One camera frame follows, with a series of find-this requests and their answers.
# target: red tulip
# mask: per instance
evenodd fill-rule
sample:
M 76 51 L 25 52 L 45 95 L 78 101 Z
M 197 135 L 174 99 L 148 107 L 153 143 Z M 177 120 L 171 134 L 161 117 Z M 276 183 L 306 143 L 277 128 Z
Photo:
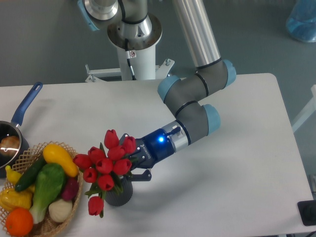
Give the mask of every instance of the red tulip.
M 90 156 L 90 159 L 94 164 L 99 159 L 106 158 L 106 155 L 104 154 L 103 150 L 96 147 L 91 147 L 91 149 L 88 151 L 88 155 Z
M 119 138 L 117 136 L 117 132 L 112 129 L 108 130 L 105 134 L 104 145 L 106 148 L 111 149 L 119 145 Z
M 104 174 L 98 178 L 98 185 L 100 189 L 109 191 L 114 187 L 113 178 L 109 174 Z
M 102 174 L 109 174 L 113 170 L 113 162 L 108 158 L 102 158 L 96 162 L 95 168 Z
M 86 169 L 83 172 L 83 179 L 87 183 L 94 183 L 98 178 L 98 172 L 94 168 Z
M 108 157 L 113 160 L 119 160 L 126 154 L 125 148 L 123 146 L 116 146 L 108 151 Z
M 92 166 L 92 161 L 90 160 L 90 157 L 86 154 L 77 154 L 73 162 L 78 166 L 80 169 L 88 169 Z
M 113 171 L 117 175 L 125 175 L 132 167 L 132 162 L 129 159 L 120 159 L 115 162 Z
M 88 202 L 89 215 L 97 216 L 101 213 L 103 208 L 104 208 L 104 202 L 102 198 L 98 196 L 93 196 L 89 199 L 89 202 Z
M 126 153 L 133 153 L 136 150 L 136 141 L 134 137 L 125 137 L 123 141 L 123 147 Z

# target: yellow squash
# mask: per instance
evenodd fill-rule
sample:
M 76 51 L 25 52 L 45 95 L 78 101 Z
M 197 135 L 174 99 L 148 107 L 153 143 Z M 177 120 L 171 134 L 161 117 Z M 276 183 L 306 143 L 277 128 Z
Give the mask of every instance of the yellow squash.
M 61 165 L 68 176 L 74 178 L 78 175 L 78 168 L 65 148 L 57 144 L 48 144 L 43 149 L 43 156 L 47 163 Z
M 16 185 L 16 183 L 18 182 L 18 180 L 21 178 L 22 174 L 20 174 L 19 172 L 11 169 L 10 165 L 7 165 L 5 167 L 5 171 L 6 171 L 6 178 L 8 179 L 8 181 L 10 183 L 12 183 L 13 185 Z M 28 191 L 31 191 L 32 193 L 34 193 L 35 191 L 35 185 L 32 184 L 31 186 L 29 186 L 27 188 Z

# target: yellow bell pepper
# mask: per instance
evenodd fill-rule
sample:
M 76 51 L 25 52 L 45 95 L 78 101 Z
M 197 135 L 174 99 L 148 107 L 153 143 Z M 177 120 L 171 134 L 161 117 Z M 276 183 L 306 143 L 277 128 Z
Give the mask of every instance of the yellow bell pepper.
M 18 207 L 30 209 L 33 195 L 29 191 L 16 192 L 14 188 L 8 188 L 0 192 L 0 206 L 11 212 Z

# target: blue joint cover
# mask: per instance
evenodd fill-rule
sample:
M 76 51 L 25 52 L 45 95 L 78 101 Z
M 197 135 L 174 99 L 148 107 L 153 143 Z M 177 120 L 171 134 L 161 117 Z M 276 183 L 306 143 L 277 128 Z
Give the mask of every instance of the blue joint cover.
M 226 88 L 227 86 L 229 86 L 235 81 L 237 74 L 236 74 L 236 69 L 234 68 L 233 64 L 229 60 L 224 59 L 223 62 L 225 63 L 227 67 L 227 72 L 228 72 L 227 83 L 225 86 Z
M 207 135 L 210 135 L 212 132 L 216 131 L 221 126 L 221 118 L 217 110 L 213 106 L 207 104 L 203 105 L 203 107 L 205 108 L 208 121 Z
M 88 16 L 88 13 L 85 11 L 85 7 L 83 6 L 82 0 L 78 0 L 78 6 L 79 9 L 85 19 L 85 21 L 87 22 L 90 30 L 92 31 L 98 31 L 99 29 L 95 26 L 95 24 L 91 21 L 90 17 Z
M 166 77 L 165 79 L 163 79 L 162 82 L 160 82 L 158 89 L 157 89 L 157 92 L 158 92 L 158 94 L 163 102 L 164 102 L 164 99 L 165 99 L 169 89 L 178 80 L 180 80 L 180 78 L 178 78 L 177 76 L 169 76 L 169 77 Z

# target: orange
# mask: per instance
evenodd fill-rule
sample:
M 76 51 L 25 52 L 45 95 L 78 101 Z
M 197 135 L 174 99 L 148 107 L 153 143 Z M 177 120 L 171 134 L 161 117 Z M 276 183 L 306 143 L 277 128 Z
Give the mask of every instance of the orange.
M 12 236 L 25 236 L 33 228 L 33 217 L 27 209 L 19 207 L 8 214 L 5 227 Z

